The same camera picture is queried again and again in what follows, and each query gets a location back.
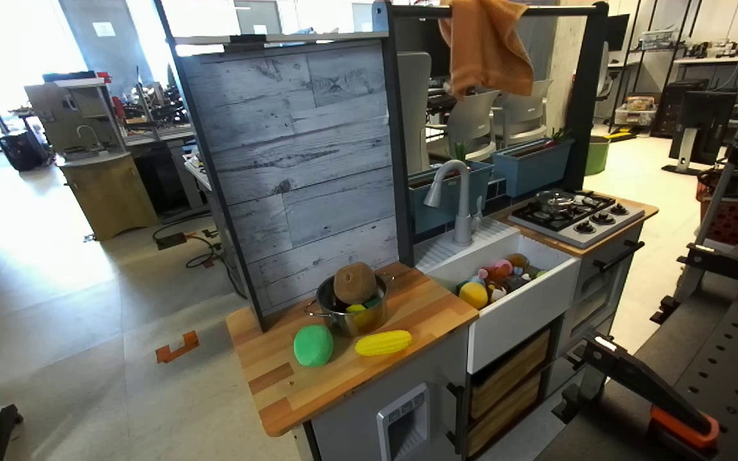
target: stovetop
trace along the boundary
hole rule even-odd
[[[594,192],[543,190],[518,206],[511,221],[542,236],[585,248],[640,213],[640,208]]]

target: faucet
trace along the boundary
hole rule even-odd
[[[449,169],[458,169],[458,177],[462,177],[462,198],[458,198],[456,221],[453,221],[453,244],[471,247],[469,165],[463,165],[458,158],[440,165],[440,169],[436,171],[436,177],[428,188],[422,206],[428,206],[428,208],[440,206],[440,188],[444,188],[440,183],[449,174]]]
[[[82,131],[89,131],[94,145],[89,152],[106,152],[102,140],[98,138],[98,133],[93,131],[93,125],[76,125],[76,137],[85,140]]]

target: concrete floor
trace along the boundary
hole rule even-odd
[[[661,208],[616,323],[630,352],[657,327],[649,316],[674,289],[700,213],[694,180],[661,171],[667,145],[613,143],[608,171],[586,177],[586,190]],[[0,394],[25,416],[9,458],[296,461],[289,436],[264,436],[233,362],[224,316],[240,300],[224,266],[184,268],[205,247],[156,252],[152,231],[102,244],[88,233],[56,169],[18,174],[0,157]],[[199,348],[156,363],[184,331]]]

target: cutting board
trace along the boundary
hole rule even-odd
[[[264,332],[251,308],[240,308],[226,318],[244,380],[269,436],[281,436],[312,420],[324,411],[348,399],[361,384],[381,380],[477,318],[474,308],[419,268],[389,265],[381,268],[381,276],[395,276],[395,281],[378,331],[404,327],[413,332],[413,347],[398,357],[367,362],[353,353],[353,338],[339,338],[330,363],[324,370],[297,367],[293,359],[293,336],[297,327],[315,323],[307,316],[310,302],[284,309]]]

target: oven door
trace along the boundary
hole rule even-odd
[[[594,332],[611,332],[633,253],[643,248],[639,240],[640,231],[643,226],[633,226],[581,258],[575,302],[559,331],[559,359],[553,362],[553,371],[548,377],[548,394],[575,377],[575,367],[568,363],[567,353]]]

